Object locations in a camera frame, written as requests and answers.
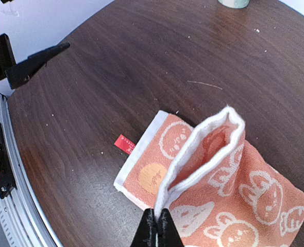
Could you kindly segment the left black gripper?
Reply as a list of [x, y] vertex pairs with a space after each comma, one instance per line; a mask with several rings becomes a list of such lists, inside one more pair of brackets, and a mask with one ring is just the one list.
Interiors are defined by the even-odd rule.
[[70, 47], [70, 43], [61, 43], [39, 51], [26, 60], [15, 64], [9, 37], [0, 34], [0, 80], [7, 77], [12, 90], [15, 90], [30, 81], [30, 79], [47, 64], [49, 60]]

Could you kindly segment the orange patterned towel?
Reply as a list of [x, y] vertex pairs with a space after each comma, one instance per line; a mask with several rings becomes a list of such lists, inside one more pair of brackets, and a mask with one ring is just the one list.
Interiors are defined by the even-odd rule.
[[304, 222], [304, 192], [264, 161], [232, 107], [191, 127], [159, 111], [114, 187], [146, 211], [149, 246], [165, 244], [169, 211], [182, 246], [290, 246]]

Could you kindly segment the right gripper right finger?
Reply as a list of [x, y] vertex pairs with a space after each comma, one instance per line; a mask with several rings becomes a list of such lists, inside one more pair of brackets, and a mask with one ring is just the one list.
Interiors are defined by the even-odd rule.
[[163, 209], [157, 220], [157, 246], [184, 247], [168, 209]]

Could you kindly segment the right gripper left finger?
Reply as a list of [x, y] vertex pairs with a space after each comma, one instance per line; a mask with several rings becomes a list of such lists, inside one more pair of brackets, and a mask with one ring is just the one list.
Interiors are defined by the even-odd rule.
[[154, 210], [152, 208], [146, 209], [130, 247], [156, 247], [157, 233], [158, 227]]

